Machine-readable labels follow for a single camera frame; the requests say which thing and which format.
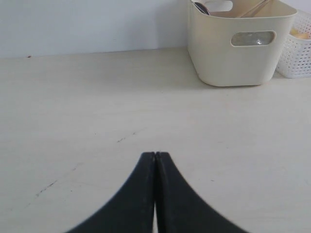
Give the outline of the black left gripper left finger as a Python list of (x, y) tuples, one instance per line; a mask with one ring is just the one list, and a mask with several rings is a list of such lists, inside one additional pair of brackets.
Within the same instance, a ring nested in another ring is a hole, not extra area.
[(154, 222), (154, 152), (144, 152), (117, 193), (69, 233), (152, 233)]

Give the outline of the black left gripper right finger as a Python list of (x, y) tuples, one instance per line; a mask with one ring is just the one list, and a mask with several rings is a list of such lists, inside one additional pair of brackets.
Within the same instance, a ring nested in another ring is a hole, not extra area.
[(157, 152), (155, 207), (159, 233), (244, 233), (187, 183), (167, 152)]

